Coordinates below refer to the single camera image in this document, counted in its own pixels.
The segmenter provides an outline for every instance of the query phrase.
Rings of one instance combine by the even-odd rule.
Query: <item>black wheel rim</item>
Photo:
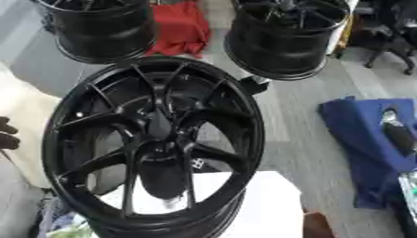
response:
[[[250,73],[292,81],[317,74],[334,29],[349,16],[344,0],[300,0],[293,8],[247,3],[224,40],[229,58]]]
[[[99,12],[131,7],[139,1],[132,0],[40,0],[46,7],[73,12]]]
[[[156,41],[148,0],[40,0],[57,47],[85,63],[131,60]]]
[[[221,130],[235,153],[195,142],[193,135],[205,122]],[[91,155],[82,162],[69,158],[76,151],[74,142],[85,145],[91,133],[97,134],[105,127],[119,133],[124,146],[101,157]],[[49,121],[43,162],[57,194],[95,224],[130,231],[167,229],[166,232],[191,224],[201,226],[200,221],[219,214],[228,205],[238,207],[236,203],[242,199],[239,195],[261,160],[263,133],[256,102],[229,74],[192,59],[148,57],[111,66],[74,88]],[[232,169],[231,177],[200,202],[195,200],[191,182],[190,162],[197,157],[223,162]],[[140,167],[167,161],[183,168],[186,209],[165,215],[134,213],[132,183]],[[127,167],[122,209],[98,200],[86,185],[89,173],[117,164]]]

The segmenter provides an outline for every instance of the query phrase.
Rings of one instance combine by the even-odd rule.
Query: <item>black wheel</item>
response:
[[[404,71],[404,74],[406,75],[412,75],[414,73],[414,69],[407,69]]]
[[[149,0],[38,2],[53,25],[58,49],[72,60],[117,63],[137,58],[155,43]]]
[[[242,5],[224,50],[235,64],[255,75],[301,80],[323,69],[330,36],[347,20],[349,6],[343,0],[284,2]]]
[[[225,135],[233,152],[198,140],[205,123]],[[121,144],[97,154],[114,133]],[[43,162],[59,197],[101,237],[217,237],[235,217],[263,146],[259,108],[235,78],[201,61],[147,57],[95,73],[63,99],[47,125]],[[197,158],[231,171],[203,200],[193,183]],[[87,184],[91,174],[112,165],[126,168],[120,209]],[[138,179],[153,197],[183,196],[185,207],[138,212],[132,201]]]

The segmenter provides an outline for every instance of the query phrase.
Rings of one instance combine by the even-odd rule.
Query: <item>chair leg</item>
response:
[[[406,75],[412,75],[412,73],[414,71],[414,68],[415,68],[415,64],[414,64],[414,62],[409,57],[407,57],[407,53],[400,52],[399,50],[394,49],[392,47],[390,47],[388,49],[388,51],[391,52],[391,53],[393,53],[394,55],[398,56],[402,60],[404,60],[404,62],[407,64],[407,67],[408,67],[404,71],[404,74],[406,74]]]
[[[375,52],[373,52],[373,54],[370,56],[370,59],[368,60],[367,63],[365,63],[365,67],[367,67],[368,69],[373,67],[373,62],[380,56],[383,54],[383,52],[385,51],[385,47],[382,46],[380,49],[376,50]]]

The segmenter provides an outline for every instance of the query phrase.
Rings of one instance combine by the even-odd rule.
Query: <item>chair wheel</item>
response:
[[[373,63],[366,63],[364,66],[368,69],[371,69],[373,67]]]
[[[404,74],[406,75],[412,75],[414,73],[414,69],[407,69],[404,71]]]

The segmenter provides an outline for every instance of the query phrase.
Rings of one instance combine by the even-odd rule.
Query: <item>wheel lip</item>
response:
[[[71,9],[65,9],[61,7],[54,7],[53,5],[45,2],[45,0],[38,0],[38,3],[42,5],[43,7],[47,8],[49,11],[55,11],[55,12],[61,12],[61,13],[68,13],[68,14],[80,14],[80,15],[97,15],[97,14],[110,14],[115,13],[117,11],[125,11],[129,9],[135,9],[135,7],[141,7],[143,6],[143,2],[138,2],[136,4],[126,5],[122,7],[114,7],[114,8],[108,8],[103,10],[92,10],[92,11],[81,11],[81,10],[71,10]]]
[[[310,30],[302,30],[302,31],[301,30],[292,30],[292,29],[278,29],[277,27],[271,27],[270,25],[265,24],[265,22],[253,17],[246,10],[246,7],[276,5],[274,3],[266,3],[266,2],[263,2],[263,3],[247,3],[247,4],[241,5],[240,8],[238,9],[237,13],[236,13],[237,17],[235,18],[235,20],[238,19],[239,14],[242,14],[242,16],[244,16],[244,18],[246,20],[250,20],[250,22],[258,25],[261,29],[264,29],[267,33],[275,34],[275,35],[282,35],[283,33],[288,33],[288,34],[293,34],[293,35],[304,35],[304,34],[309,34],[309,33],[323,33],[323,32],[332,31],[332,30],[340,27],[349,18],[349,15],[350,15],[350,12],[351,12],[350,7],[343,0],[340,0],[340,4],[343,5],[343,8],[341,8],[341,11],[344,12],[344,18],[342,20],[340,20],[338,23],[336,23],[332,26],[323,27],[321,29],[310,29]]]
[[[156,44],[157,35],[154,34],[154,37],[149,41],[149,44],[147,44],[145,47],[136,49],[135,51],[132,51],[130,53],[127,53],[125,55],[115,56],[115,57],[107,57],[107,58],[95,58],[92,57],[82,57],[75,55],[73,53],[70,53],[68,50],[65,49],[65,47],[61,44],[60,38],[55,37],[55,45],[57,46],[58,50],[66,57],[68,57],[71,60],[83,62],[83,63],[89,63],[89,64],[111,64],[118,62],[120,60],[133,60],[143,54],[145,54],[150,48],[152,48]]]
[[[233,61],[236,65],[241,67],[242,69],[248,71],[249,73],[253,73],[255,75],[259,75],[264,78],[277,80],[277,81],[299,81],[306,78],[313,77],[314,75],[320,73],[321,70],[323,70],[324,66],[326,65],[326,55],[323,57],[323,60],[318,64],[317,67],[315,67],[312,70],[302,72],[302,73],[277,73],[277,72],[267,72],[263,70],[256,69],[255,67],[249,66],[245,61],[242,59],[238,59],[235,56],[235,53],[230,48],[230,33],[228,33],[223,41],[223,47],[224,51],[226,52],[226,55],[230,58],[231,61]]]
[[[251,168],[252,173],[249,174],[246,179],[242,179],[237,183],[239,185],[238,188],[239,191],[236,191],[237,188],[231,187],[231,184],[233,182],[237,182],[236,175],[232,175],[228,182],[223,185],[223,190],[218,190],[215,193],[213,193],[208,199],[206,199],[204,202],[199,203],[198,209],[196,208],[194,211],[178,211],[166,215],[143,215],[143,216],[134,216],[130,219],[122,219],[119,217],[115,217],[115,213],[112,213],[112,210],[105,210],[98,212],[95,210],[92,210],[90,207],[86,205],[82,205],[81,203],[78,203],[76,199],[68,193],[65,188],[62,186],[60,182],[58,182],[57,178],[57,167],[58,167],[58,161],[54,159],[55,154],[57,152],[56,143],[57,141],[54,141],[57,137],[57,133],[53,130],[55,125],[59,123],[63,119],[63,115],[65,114],[65,111],[68,110],[67,105],[71,105],[71,102],[74,102],[75,99],[77,99],[78,96],[80,96],[84,90],[87,90],[85,85],[90,82],[99,82],[101,80],[104,80],[106,77],[108,77],[111,74],[122,72],[128,68],[130,68],[130,63],[146,63],[146,62],[155,62],[158,61],[165,61],[165,62],[173,62],[173,61],[180,61],[185,62],[189,61],[192,62],[194,65],[197,65],[199,69],[205,70],[206,72],[211,73],[212,75],[216,75],[218,78],[226,79],[229,86],[232,86],[234,88],[234,91],[239,94],[239,97],[242,100],[245,100],[245,104],[247,104],[247,107],[253,110],[253,124],[254,124],[254,135],[255,142],[253,145],[252,152],[255,165],[253,168]],[[42,146],[42,158],[43,158],[43,166],[45,169],[45,173],[47,174],[47,177],[49,181],[52,184],[52,187],[56,191],[56,193],[63,198],[65,202],[69,204],[75,211],[79,212],[86,218],[91,218],[93,220],[96,220],[102,224],[109,225],[111,227],[117,227],[117,228],[125,228],[125,229],[167,229],[169,227],[178,227],[178,226],[185,226],[190,225],[193,223],[197,223],[199,220],[204,219],[205,217],[209,216],[210,214],[214,212],[220,211],[223,207],[228,205],[228,203],[232,202],[234,198],[236,198],[241,191],[243,191],[256,172],[256,168],[259,166],[259,163],[261,161],[261,157],[263,154],[263,147],[264,147],[264,127],[263,127],[263,120],[261,111],[258,108],[258,105],[256,104],[255,99],[245,92],[245,90],[241,87],[241,85],[237,82],[237,80],[231,76],[230,74],[224,72],[223,70],[220,70],[219,68],[207,64],[202,61],[197,61],[193,59],[185,59],[185,58],[179,58],[179,57],[164,57],[164,56],[154,56],[154,57],[146,57],[146,58],[139,58],[136,60],[132,60],[129,63],[123,63],[123,64],[116,64],[112,65],[106,69],[103,69],[101,71],[98,71],[97,73],[92,74],[88,79],[86,79],[83,83],[76,86],[59,104],[56,111],[53,113],[52,117],[50,118],[45,134],[43,139],[43,146]],[[217,200],[217,197],[219,196],[220,191],[228,191],[230,194],[228,194],[228,197],[230,199],[223,199],[224,201],[228,200],[227,203],[220,203]]]

